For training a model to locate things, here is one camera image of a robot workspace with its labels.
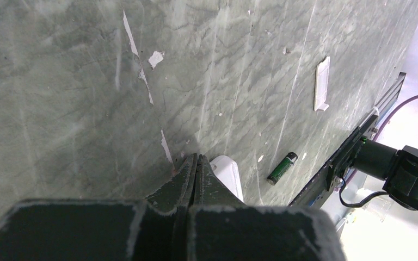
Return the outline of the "white remote control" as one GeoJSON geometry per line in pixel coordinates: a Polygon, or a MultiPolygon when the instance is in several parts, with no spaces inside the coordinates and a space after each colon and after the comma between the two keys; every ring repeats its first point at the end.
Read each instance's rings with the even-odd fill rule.
{"type": "Polygon", "coordinates": [[[222,155],[210,161],[215,176],[236,196],[244,202],[241,179],[237,163],[228,156],[222,155]]]}

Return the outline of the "white battery cover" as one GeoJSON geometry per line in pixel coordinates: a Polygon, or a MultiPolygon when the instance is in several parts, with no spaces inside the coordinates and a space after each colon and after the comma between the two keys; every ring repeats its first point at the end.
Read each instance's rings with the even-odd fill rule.
{"type": "Polygon", "coordinates": [[[329,107],[326,104],[328,80],[330,69],[330,57],[326,57],[321,63],[316,66],[315,75],[315,97],[313,103],[314,111],[326,111],[329,107]]]}

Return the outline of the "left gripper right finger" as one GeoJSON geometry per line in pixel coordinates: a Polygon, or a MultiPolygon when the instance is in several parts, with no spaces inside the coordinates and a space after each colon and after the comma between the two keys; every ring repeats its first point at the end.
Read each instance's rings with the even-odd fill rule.
{"type": "Polygon", "coordinates": [[[199,156],[187,260],[345,260],[331,219],[311,207],[247,206],[199,156]]]}

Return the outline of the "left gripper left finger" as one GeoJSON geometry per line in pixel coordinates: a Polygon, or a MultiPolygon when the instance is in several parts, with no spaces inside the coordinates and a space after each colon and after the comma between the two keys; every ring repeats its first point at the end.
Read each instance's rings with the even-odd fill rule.
{"type": "Polygon", "coordinates": [[[197,162],[141,200],[21,201],[0,220],[0,260],[185,260],[197,162]]]}

